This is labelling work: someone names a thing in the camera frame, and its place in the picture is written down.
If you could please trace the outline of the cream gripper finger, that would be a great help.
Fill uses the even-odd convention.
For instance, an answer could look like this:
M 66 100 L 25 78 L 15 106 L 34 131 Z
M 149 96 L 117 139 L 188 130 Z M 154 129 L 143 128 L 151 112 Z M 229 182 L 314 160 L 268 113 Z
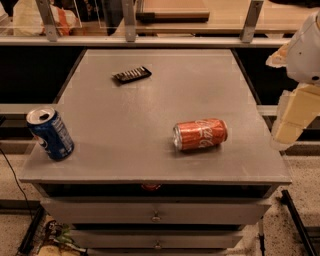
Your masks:
M 274 145 L 292 145 L 320 114 L 320 87 L 299 83 L 292 92 L 284 90 L 277 106 L 271 135 Z
M 265 64 L 273 68 L 286 67 L 288 46 L 288 43 L 282 45 L 277 51 L 267 58 Z

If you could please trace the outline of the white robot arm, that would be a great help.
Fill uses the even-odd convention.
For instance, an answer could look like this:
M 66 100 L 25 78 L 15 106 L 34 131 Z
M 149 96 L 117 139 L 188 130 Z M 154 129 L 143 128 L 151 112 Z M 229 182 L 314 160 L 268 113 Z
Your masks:
M 320 11 L 312 13 L 266 64 L 285 67 L 287 76 L 298 83 L 292 92 L 284 90 L 280 96 L 271 130 L 272 147 L 286 150 L 320 114 Z

